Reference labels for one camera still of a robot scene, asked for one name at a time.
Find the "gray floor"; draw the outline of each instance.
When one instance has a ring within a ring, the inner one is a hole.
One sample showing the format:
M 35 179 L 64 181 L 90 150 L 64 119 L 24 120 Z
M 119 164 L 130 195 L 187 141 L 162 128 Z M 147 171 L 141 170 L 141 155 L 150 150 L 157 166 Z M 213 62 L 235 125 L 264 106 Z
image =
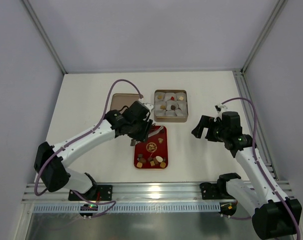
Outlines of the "gray floor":
M 238 208 L 237 215 L 246 216 Z M 78 214 L 34 214 L 27 240 L 259 240 L 252 221 L 220 217 L 216 212 L 108 214 L 76 220 Z

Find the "table surface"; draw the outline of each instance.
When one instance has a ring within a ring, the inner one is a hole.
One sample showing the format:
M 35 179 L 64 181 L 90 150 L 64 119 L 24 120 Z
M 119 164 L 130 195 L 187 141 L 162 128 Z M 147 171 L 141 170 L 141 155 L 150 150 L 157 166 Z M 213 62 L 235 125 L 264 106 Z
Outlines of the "table surface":
M 234 172 L 248 180 L 223 143 L 205 140 L 206 130 L 202 139 L 191 134 L 201 115 L 215 117 L 216 104 L 239 97 L 231 71 L 66 74 L 49 127 L 48 143 L 62 142 L 96 124 L 102 116 L 107 93 L 118 79 L 132 81 L 149 103 L 153 103 L 157 89 L 186 90 L 187 122 L 160 123 L 168 131 L 168 167 L 162 170 L 135 168 L 131 139 L 120 136 L 85 153 L 70 165 L 71 169 L 89 173 L 101 183 L 206 182 L 216 181 L 220 174 Z M 112 94 L 115 93 L 136 92 L 130 84 L 120 82 Z M 243 132 L 250 133 L 242 103 L 230 102 L 228 108 L 239 113 Z

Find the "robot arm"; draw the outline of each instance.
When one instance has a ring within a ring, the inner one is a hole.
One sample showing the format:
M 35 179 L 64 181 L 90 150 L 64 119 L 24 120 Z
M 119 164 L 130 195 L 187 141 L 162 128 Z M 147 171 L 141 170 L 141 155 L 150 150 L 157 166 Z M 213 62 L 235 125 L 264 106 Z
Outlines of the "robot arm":
M 240 116 L 228 111 L 224 105 L 215 106 L 216 118 L 201 116 L 197 127 L 191 132 L 201 138 L 207 128 L 206 139 L 211 142 L 223 142 L 233 158 L 245 170 L 254 190 L 249 189 L 236 173 L 227 173 L 217 180 L 218 191 L 222 196 L 232 196 L 246 209 L 252 218 L 255 232 L 261 239 L 270 239 L 296 234 L 296 228 L 290 214 L 281 200 L 289 207 L 299 223 L 302 206 L 297 199 L 289 199 L 277 185 L 263 163 L 259 150 L 255 147 L 253 156 L 253 138 L 243 134 Z
M 121 135 L 128 135 L 136 141 L 145 142 L 153 123 L 149 119 L 153 107 L 149 103 L 135 101 L 123 113 L 117 110 L 107 112 L 99 127 L 89 128 L 71 139 L 54 145 L 49 145 L 48 142 L 42 143 L 38 147 L 34 164 L 37 173 L 50 156 L 62 149 L 41 175 L 48 191 L 55 192 L 66 188 L 79 192 L 86 199 L 95 196 L 97 184 L 94 179 L 88 173 L 79 173 L 68 167 L 92 148 Z

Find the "red tray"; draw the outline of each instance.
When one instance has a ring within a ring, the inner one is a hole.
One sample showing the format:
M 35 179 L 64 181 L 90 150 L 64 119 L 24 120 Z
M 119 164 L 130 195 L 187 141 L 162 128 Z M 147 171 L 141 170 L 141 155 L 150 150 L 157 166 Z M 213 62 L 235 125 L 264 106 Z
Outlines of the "red tray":
M 159 129 L 161 126 L 154 126 L 150 131 L 153 132 Z M 146 160 L 145 163 L 140 162 L 140 155 Z M 160 156 L 163 158 L 163 163 L 159 163 L 155 157 Z M 159 133 L 148 138 L 147 142 L 141 142 L 135 146 L 133 164 L 138 169 L 165 169 L 168 166 L 168 147 L 167 147 L 167 129 L 163 127 Z

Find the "gray wall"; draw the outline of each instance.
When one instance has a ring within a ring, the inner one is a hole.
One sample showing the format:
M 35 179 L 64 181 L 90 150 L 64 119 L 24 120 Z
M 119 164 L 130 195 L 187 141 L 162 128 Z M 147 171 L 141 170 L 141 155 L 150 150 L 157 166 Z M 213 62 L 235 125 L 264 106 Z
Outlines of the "gray wall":
M 240 68 L 277 0 L 30 0 L 66 70 Z
M 0 1 L 0 240 L 14 233 L 62 78 L 20 1 Z
M 246 76 L 278 175 L 303 207 L 303 0 L 288 1 Z

